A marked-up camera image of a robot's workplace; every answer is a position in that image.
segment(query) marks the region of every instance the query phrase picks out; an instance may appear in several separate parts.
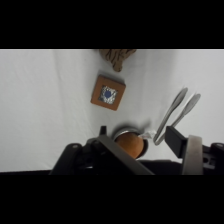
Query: white table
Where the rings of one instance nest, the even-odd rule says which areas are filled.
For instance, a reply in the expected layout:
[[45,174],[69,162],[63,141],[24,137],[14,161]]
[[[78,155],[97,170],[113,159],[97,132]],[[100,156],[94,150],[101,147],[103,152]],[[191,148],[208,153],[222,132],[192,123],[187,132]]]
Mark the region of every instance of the white table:
[[[99,74],[125,80],[118,111],[90,103]],[[174,97],[202,98],[177,129],[223,142],[224,50],[137,50],[116,73],[97,50],[0,50],[0,172],[52,169],[69,143],[125,124],[158,128]],[[170,123],[184,106],[175,111]],[[163,142],[144,159],[178,161]]]

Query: brown wooden block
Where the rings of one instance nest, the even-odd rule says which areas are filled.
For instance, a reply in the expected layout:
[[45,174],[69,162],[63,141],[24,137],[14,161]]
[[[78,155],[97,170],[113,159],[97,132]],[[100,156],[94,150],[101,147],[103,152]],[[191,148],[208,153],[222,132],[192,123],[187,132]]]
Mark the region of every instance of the brown wooden block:
[[[114,97],[114,101],[111,100],[108,103],[102,101],[102,90],[105,88],[111,89],[112,93],[116,95]],[[118,83],[100,75],[95,85],[91,103],[116,111],[121,102],[121,98],[124,94],[125,88],[125,84]]]

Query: round orange object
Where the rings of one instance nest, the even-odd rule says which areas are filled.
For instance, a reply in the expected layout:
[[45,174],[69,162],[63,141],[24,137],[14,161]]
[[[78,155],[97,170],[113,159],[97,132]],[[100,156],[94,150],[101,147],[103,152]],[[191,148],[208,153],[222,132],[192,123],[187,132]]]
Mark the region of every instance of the round orange object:
[[116,143],[134,159],[138,158],[144,147],[143,139],[131,132],[120,135]]

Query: white surface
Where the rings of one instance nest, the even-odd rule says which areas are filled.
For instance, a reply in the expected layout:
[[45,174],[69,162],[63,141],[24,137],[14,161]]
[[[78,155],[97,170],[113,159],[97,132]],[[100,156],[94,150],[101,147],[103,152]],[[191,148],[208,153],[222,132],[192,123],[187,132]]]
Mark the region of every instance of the white surface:
[[[157,129],[174,97],[202,97],[178,124],[205,145],[223,142],[224,50],[137,50],[115,73],[97,50],[0,50],[0,172],[51,169],[65,146],[122,124]],[[127,85],[118,111],[90,103],[98,74]],[[170,123],[181,111],[171,117]],[[165,143],[145,159],[177,160]]]

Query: orange object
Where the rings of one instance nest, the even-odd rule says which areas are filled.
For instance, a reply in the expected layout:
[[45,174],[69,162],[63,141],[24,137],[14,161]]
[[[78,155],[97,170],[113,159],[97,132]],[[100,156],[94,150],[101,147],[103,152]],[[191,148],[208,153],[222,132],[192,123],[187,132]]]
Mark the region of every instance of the orange object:
[[134,159],[138,158],[144,148],[143,139],[131,132],[120,135],[116,143]]

